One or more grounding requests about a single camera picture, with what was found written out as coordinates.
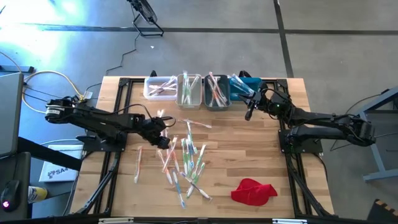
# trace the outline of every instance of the wooden table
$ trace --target wooden table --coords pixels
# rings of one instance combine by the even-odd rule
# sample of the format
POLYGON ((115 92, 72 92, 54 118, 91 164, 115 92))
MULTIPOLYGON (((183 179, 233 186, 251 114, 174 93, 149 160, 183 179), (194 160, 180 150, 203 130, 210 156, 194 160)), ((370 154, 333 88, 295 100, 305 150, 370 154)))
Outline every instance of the wooden table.
MULTIPOLYGON (((113 111, 119 78, 104 77, 97 108, 113 111)), ((295 106, 310 111, 304 80, 302 78, 287 80, 295 106)), ((206 168, 198 181, 198 186, 211 195, 213 200, 209 202, 194 191, 193 195, 185 200, 187 208, 182 209, 176 188, 167 182, 165 174, 160 171, 161 161, 155 156, 156 148, 150 146, 140 136, 130 134, 119 166, 113 217, 294 217, 286 161, 284 155, 279 152, 278 121, 270 119, 268 114, 260 111, 253 112, 251 120, 245 121, 246 106, 242 102, 233 102, 230 109, 225 112, 208 111, 203 104, 199 111, 181 111, 174 101, 146 100, 142 90, 143 83, 134 84, 131 103, 146 105, 152 116, 156 115, 157 110, 165 109, 165 116, 174 116, 177 119, 190 118, 212 125, 212 129, 192 125, 192 132, 194 143, 198 148, 201 148, 202 144, 207 145, 203 158, 206 168), (139 182, 135 184, 134 171, 138 146, 143 146, 144 151, 139 182), (246 177, 263 184, 272 184, 278 196, 270 198, 261 207, 248 206, 231 200, 231 191, 235 190, 240 181, 246 177)), ((129 112, 145 114, 139 106, 130 108, 129 112)), ((169 136, 178 135, 180 139, 185 138, 186 133, 187 125, 177 122, 170 129, 169 136)), ((182 148, 179 139, 176 153, 182 168, 182 148)), ((104 153, 94 152, 83 161, 73 198, 72 212, 81 208, 97 187, 103 157, 104 153)), ((302 157, 309 189, 324 208, 333 213, 322 164, 312 154, 302 154, 302 157)), ((182 178, 179 178, 179 181, 182 192, 186 192, 189 183, 182 178)), ((107 195, 106 189, 102 206, 106 204, 107 195)), ((303 204, 301 193, 299 200, 303 204)))

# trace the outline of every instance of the gray floor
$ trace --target gray floor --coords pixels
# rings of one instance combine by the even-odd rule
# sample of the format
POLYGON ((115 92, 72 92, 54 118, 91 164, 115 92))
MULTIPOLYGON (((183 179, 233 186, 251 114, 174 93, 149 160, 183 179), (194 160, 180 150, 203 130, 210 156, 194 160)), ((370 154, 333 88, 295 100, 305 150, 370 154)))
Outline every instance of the gray floor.
MULTIPOLYGON (((149 2, 164 27, 277 29, 272 0, 149 2)), ((393 0, 280 0, 280 5, 286 29, 397 29, 398 3, 393 0)), ((22 8, 10 3, 0 21, 131 27, 132 15, 123 0, 38 0, 27 1, 22 8)), ((0 48, 20 65, 68 75, 84 91, 100 82, 107 69, 119 65, 121 55, 134 48, 135 36, 134 32, 41 32, 32 26, 2 25, 0 48)), ((324 113, 344 113, 356 101, 396 86, 397 41, 396 35, 287 36, 294 77, 305 79, 312 111, 324 113)), ((0 63, 8 62, 0 58, 0 63)), ((166 33, 163 38, 139 38, 137 51, 126 55, 123 68, 109 75, 149 75, 152 70, 162 76, 182 70, 230 74, 242 69, 257 77, 286 77, 279 34, 166 33)), ((56 75, 35 77, 30 84, 55 95, 75 94, 56 75)), ((42 102, 28 101, 44 109, 42 102)), ((80 128, 49 124, 22 105, 20 136, 44 142, 79 134, 83 134, 80 128)), ((323 141, 325 149, 330 143, 323 141)), ((397 168, 398 153, 387 157, 386 166, 397 168)), ((325 150, 324 160, 339 216, 364 219, 375 198, 398 208, 397 177, 368 184, 362 180, 362 175, 377 171, 370 148, 325 150)), ((32 171, 37 170, 41 162, 35 160, 32 171)), ((61 214, 66 199, 64 195, 35 204, 34 217, 61 214)))

